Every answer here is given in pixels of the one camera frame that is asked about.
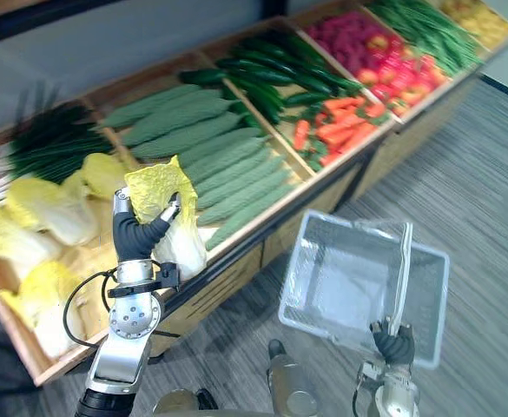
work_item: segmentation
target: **wooden crate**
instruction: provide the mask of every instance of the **wooden crate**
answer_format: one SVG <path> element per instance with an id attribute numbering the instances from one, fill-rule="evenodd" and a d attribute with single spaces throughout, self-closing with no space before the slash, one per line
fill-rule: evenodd
<path id="1" fill-rule="evenodd" d="M 443 9 L 445 0 L 426 0 L 426 1 L 428 3 L 430 3 L 431 5 L 433 5 L 441 13 L 443 13 L 443 15 L 445 15 L 446 17 L 448 17 L 454 21 L 454 18 L 452 16 L 450 16 L 449 14 L 447 14 Z M 495 15 L 497 15 L 497 17 L 499 17 L 502 21 L 504 21 L 504 23 L 508 23 L 508 19 L 506 17 L 504 17 L 503 15 L 501 15 L 498 11 L 493 9 L 487 2 L 484 2 L 481 0 L 476 0 L 476 3 L 479 5 L 484 5 L 487 9 L 492 11 Z M 484 51 L 482 53 L 482 57 L 484 59 L 489 59 L 492 56 L 497 55 L 501 50 L 503 50 L 504 48 L 506 48 L 508 46 L 508 36 L 505 39 L 503 39 L 501 42 L 497 43 L 496 45 L 483 44 L 483 42 L 480 41 L 479 36 L 475 36 L 475 39 L 478 42 L 480 42 L 484 47 Z"/>
<path id="2" fill-rule="evenodd" d="M 0 146 L 10 140 L 12 128 L 5 129 L 0 132 Z M 106 140 L 110 141 L 115 147 L 115 155 L 121 160 L 125 160 L 125 156 L 121 154 L 121 149 L 116 142 L 106 136 Z M 96 214 L 99 221 L 99 235 L 91 242 L 74 248 L 63 248 L 59 261 L 65 264 L 75 274 L 81 276 L 89 276 L 95 272 L 112 268 L 116 264 L 115 248 L 111 237 L 111 202 L 93 199 L 89 201 L 90 207 Z M 10 264 L 0 259 L 0 289 L 8 289 L 16 292 L 19 280 Z M 100 282 L 94 282 L 91 285 L 91 291 L 97 291 L 99 294 Z M 88 302 L 79 306 L 81 314 L 93 317 L 93 320 L 85 321 L 84 327 L 86 333 L 90 335 L 89 341 L 95 343 L 99 341 L 103 334 L 103 329 L 108 322 L 108 314 L 102 306 L 101 299 L 89 299 Z M 86 347 L 76 347 L 57 360 L 51 360 L 39 346 L 36 337 L 16 314 L 4 304 L 0 299 L 0 321 L 10 337 L 20 359 L 28 370 L 36 385 L 42 385 L 51 378 L 64 374 L 66 369 L 77 365 L 77 363 L 89 354 Z"/>
<path id="3" fill-rule="evenodd" d="M 339 63 L 331 54 L 329 54 L 326 50 L 321 48 L 315 40 L 313 40 L 305 31 L 307 27 L 311 26 L 314 23 L 319 22 L 321 19 L 325 17 L 332 17 L 332 16 L 338 16 L 344 13 L 347 13 L 348 11 L 357 10 L 366 16 L 368 16 L 370 19 L 372 19 L 374 22 L 381 25 L 388 33 L 391 35 L 398 36 L 402 38 L 400 34 L 398 34 L 394 29 L 389 27 L 386 23 L 384 23 L 381 19 L 379 19 L 377 16 L 375 16 L 370 10 L 366 9 L 365 7 L 360 6 L 361 2 L 356 2 L 352 0 L 333 0 L 328 3 L 324 3 L 319 6 L 315 6 L 314 8 L 310 10 L 303 11 L 297 15 L 294 15 L 290 17 L 290 20 L 292 24 L 295 24 L 298 27 L 298 33 L 299 35 L 306 40 L 306 42 L 310 43 L 314 49 L 318 50 L 318 52 L 326 58 L 326 60 L 331 63 L 343 76 L 353 77 L 353 75 L 342 66 L 341 63 Z M 479 45 L 477 54 L 482 59 L 486 59 L 490 56 L 489 52 L 486 48 Z M 459 72 L 455 77 L 452 78 L 449 82 L 443 83 L 440 86 L 438 86 L 431 94 L 426 96 L 422 101 L 417 103 L 415 106 L 411 107 L 405 115 L 402 117 L 394 117 L 399 123 L 409 123 L 412 119 L 415 117 L 418 117 L 418 115 L 426 111 L 426 109 L 431 106 L 434 102 L 436 102 L 440 97 L 449 94 L 452 89 L 456 88 L 457 85 L 459 85 L 461 82 L 463 82 L 467 77 L 471 76 L 472 74 L 475 74 L 478 69 L 480 68 L 481 64 L 476 63 L 472 65 L 470 68 Z M 371 92 L 367 92 L 367 94 L 374 97 Z"/>
<path id="4" fill-rule="evenodd" d="M 230 50 L 236 46 L 242 39 L 245 39 L 247 37 L 256 36 L 259 35 L 267 30 L 279 30 L 287 33 L 294 33 L 297 36 L 301 35 L 301 30 L 296 28 L 294 25 L 290 23 L 288 19 L 285 17 L 274 17 L 272 19 L 266 20 L 261 23 L 257 23 L 241 32 L 238 32 L 236 34 L 233 34 L 232 36 L 227 36 L 223 39 L 214 41 L 212 43 L 209 43 L 203 47 L 201 47 L 201 51 L 212 61 L 216 61 L 218 59 L 229 57 Z M 335 74 L 336 76 L 343 76 L 347 79 L 353 80 L 354 77 L 350 75 L 347 72 L 340 71 L 336 68 L 336 65 L 333 63 L 329 63 L 327 65 L 327 69 L 329 72 Z M 290 96 L 295 93 L 299 93 L 302 91 L 306 91 L 301 86 L 292 84 L 284 87 L 275 87 L 281 96 Z M 241 93 L 241 98 L 245 102 L 247 102 L 247 98 Z M 376 103 L 378 100 L 372 95 L 369 90 L 364 89 L 362 94 L 366 95 L 367 98 L 370 101 L 373 101 Z M 303 110 L 302 107 L 300 108 L 293 108 L 293 109 L 285 109 L 285 112 L 283 113 L 284 116 L 297 116 L 301 111 Z M 277 126 L 273 126 L 268 120 L 266 120 L 257 110 L 255 110 L 255 114 L 261 119 L 261 122 L 266 127 L 267 131 L 273 133 L 276 137 L 279 137 L 283 142 L 291 143 L 292 138 L 294 137 L 294 125 L 290 122 L 281 121 Z M 370 144 L 375 137 L 380 137 L 384 132 L 387 132 L 391 129 L 391 127 L 396 124 L 395 120 L 390 120 L 389 122 L 384 123 L 382 126 L 379 127 L 372 135 L 370 135 L 367 138 L 367 143 L 364 144 Z M 290 151 L 293 152 L 296 157 L 300 160 L 300 164 L 303 165 L 306 170 L 308 170 L 310 173 L 314 174 L 311 168 L 307 166 L 307 163 L 304 162 L 304 160 L 296 154 L 296 152 L 290 148 Z M 343 163 L 346 159 L 349 159 L 352 155 L 349 155 L 348 158 L 340 158 L 340 162 Z"/>

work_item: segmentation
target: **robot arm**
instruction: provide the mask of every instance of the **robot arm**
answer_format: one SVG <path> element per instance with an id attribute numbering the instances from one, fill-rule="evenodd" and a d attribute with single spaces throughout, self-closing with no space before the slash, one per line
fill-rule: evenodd
<path id="1" fill-rule="evenodd" d="M 149 336 L 163 313 L 162 303 L 152 292 L 179 283 L 175 264 L 160 265 L 161 271 L 154 275 L 151 251 L 180 210 L 180 198 L 175 194 L 157 218 L 142 225 L 132 211 L 128 189 L 115 193 L 113 240 L 119 260 L 118 286 L 109 291 L 115 304 L 109 312 L 109 333 L 89 370 L 76 416 L 130 415 L 149 358 Z"/>
<path id="2" fill-rule="evenodd" d="M 419 390 L 412 382 L 415 346 L 412 327 L 400 326 L 398 334 L 389 335 L 390 321 L 371 326 L 373 340 L 385 360 L 385 365 L 365 361 L 358 372 L 358 389 L 366 384 L 374 391 L 368 417 L 418 417 Z"/>

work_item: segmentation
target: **wooden display shelf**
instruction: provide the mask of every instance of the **wooden display shelf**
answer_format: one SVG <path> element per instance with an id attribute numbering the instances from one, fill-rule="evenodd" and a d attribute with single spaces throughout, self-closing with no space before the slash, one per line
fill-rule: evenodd
<path id="1" fill-rule="evenodd" d="M 100 122 L 117 107 L 175 86 L 179 82 L 175 75 L 181 70 L 213 67 L 214 59 L 225 56 L 229 48 L 242 38 L 270 28 L 296 32 L 326 58 L 330 70 L 352 79 L 352 76 L 301 28 L 339 10 L 344 12 L 356 7 L 359 7 L 356 1 L 332 1 L 295 15 L 292 22 L 285 17 L 267 20 L 240 33 L 115 80 L 84 94 L 78 100 L 92 109 L 93 117 Z M 331 212 L 343 200 L 343 196 L 357 197 L 384 177 L 449 119 L 458 103 L 465 98 L 474 79 L 474 73 L 475 69 L 448 83 L 444 88 L 440 87 L 436 90 L 437 94 L 426 101 L 418 112 L 404 118 L 402 123 L 391 119 L 356 149 L 351 149 L 317 174 L 288 144 L 284 136 L 290 135 L 289 131 L 287 133 L 283 126 L 273 127 L 239 89 L 225 81 L 256 117 L 262 129 L 270 135 L 268 143 L 274 153 L 285 156 L 285 164 L 294 173 L 293 181 L 297 186 L 271 208 L 211 250 L 208 253 L 208 265 L 205 270 L 184 283 L 179 293 L 168 291 L 163 294 L 167 314 L 159 329 L 177 334 L 192 331 L 211 311 L 251 280 L 260 268 L 294 244 L 301 217 L 306 209 Z M 140 166 L 122 144 L 121 132 L 110 128 L 103 128 L 102 132 L 113 143 L 116 153 L 128 166 L 131 168 Z M 0 145 L 9 140 L 9 135 L 7 129 L 0 132 Z M 101 218 L 110 224 L 110 202 L 97 204 L 96 209 L 104 213 Z M 102 245 L 105 253 L 102 251 L 103 248 L 97 249 L 97 242 L 92 242 L 91 247 L 87 249 L 87 257 L 81 258 L 82 265 L 88 269 L 113 268 L 116 264 L 110 229 L 109 226 L 104 227 Z M 65 259 L 74 261 L 74 258 L 67 256 Z M 82 274 L 88 272 L 91 271 L 83 270 Z M 83 307 L 90 309 L 89 312 L 85 312 L 87 316 L 96 318 L 93 323 L 89 323 L 87 329 L 89 341 L 94 343 L 105 335 L 104 325 L 107 317 L 101 308 L 99 284 L 98 282 L 95 288 L 89 289 L 90 294 L 97 293 L 95 300 Z M 4 261 L 0 261 L 0 288 L 16 289 L 14 275 Z M 1 301 L 0 320 L 36 385 L 42 385 L 66 373 L 93 352 L 93 349 L 87 347 L 75 347 L 60 358 L 51 360 L 45 356 L 35 336 Z M 153 355 L 161 354 L 175 341 L 162 336 L 153 336 L 151 340 Z"/>

